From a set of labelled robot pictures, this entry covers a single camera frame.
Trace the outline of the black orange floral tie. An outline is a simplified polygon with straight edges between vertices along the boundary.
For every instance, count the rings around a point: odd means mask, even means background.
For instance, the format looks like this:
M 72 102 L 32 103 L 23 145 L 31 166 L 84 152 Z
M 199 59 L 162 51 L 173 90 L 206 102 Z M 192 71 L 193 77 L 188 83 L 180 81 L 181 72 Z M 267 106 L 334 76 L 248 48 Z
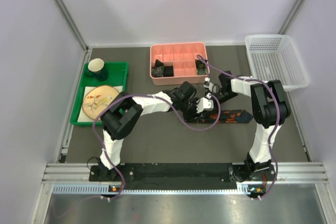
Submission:
M 189 119 L 188 123 L 213 124 L 218 117 L 217 111 L 206 111 L 200 116 Z M 253 119 L 253 115 L 246 110 L 221 110 L 217 123 L 219 124 L 246 124 Z

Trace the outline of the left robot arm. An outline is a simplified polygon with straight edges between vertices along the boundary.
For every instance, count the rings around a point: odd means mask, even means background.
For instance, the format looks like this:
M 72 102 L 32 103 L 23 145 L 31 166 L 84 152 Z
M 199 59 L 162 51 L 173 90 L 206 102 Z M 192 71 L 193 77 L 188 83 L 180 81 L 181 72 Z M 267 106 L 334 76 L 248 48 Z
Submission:
M 120 153 L 124 139 L 132 132 L 141 116 L 156 112 L 182 112 L 183 122 L 198 119 L 206 109 L 213 108 L 207 97 L 196 98 L 196 89 L 189 82 L 156 94 L 129 95 L 121 92 L 99 116 L 102 122 L 102 153 L 95 176 L 114 180 L 119 174 Z

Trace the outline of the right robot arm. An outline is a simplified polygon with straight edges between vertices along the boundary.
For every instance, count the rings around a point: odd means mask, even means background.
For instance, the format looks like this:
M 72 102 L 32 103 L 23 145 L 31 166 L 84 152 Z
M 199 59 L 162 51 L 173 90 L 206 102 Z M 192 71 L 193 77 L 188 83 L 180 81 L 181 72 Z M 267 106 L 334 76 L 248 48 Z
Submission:
M 272 170 L 272 151 L 276 135 L 291 114 L 287 95 L 279 80 L 260 81 L 251 77 L 234 77 L 226 71 L 219 76 L 221 87 L 216 92 L 220 102 L 243 94 L 251 98 L 253 118 L 257 123 L 253 145 L 243 167 L 234 168 L 232 177 L 238 182 L 258 180 Z

